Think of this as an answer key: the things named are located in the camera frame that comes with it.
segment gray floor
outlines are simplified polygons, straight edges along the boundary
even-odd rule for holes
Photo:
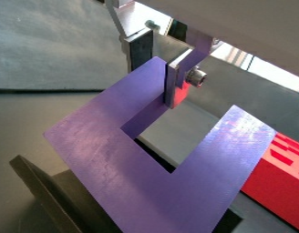
[[[43,132],[94,96],[0,95],[0,232],[53,232],[48,215],[8,161],[24,155],[49,175],[68,168]]]
[[[119,33],[102,4],[0,1],[0,88],[104,89],[126,74]]]

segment purple cutout shape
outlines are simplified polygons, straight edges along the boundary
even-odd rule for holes
[[[132,141],[168,109],[164,75],[155,57],[45,137],[124,232],[211,232],[275,131],[233,106],[170,174]]]

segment purple block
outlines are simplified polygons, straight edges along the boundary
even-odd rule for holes
[[[45,137],[124,232],[211,232],[275,131],[233,106],[168,173],[132,140],[168,109],[164,76],[154,58]]]

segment red foam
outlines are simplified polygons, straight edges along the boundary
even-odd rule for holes
[[[299,143],[277,134],[242,191],[299,229]]]

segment silver bolt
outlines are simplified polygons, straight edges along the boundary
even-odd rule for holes
[[[186,82],[195,87],[201,87],[206,77],[207,74],[198,69],[198,66],[195,66],[187,73]]]

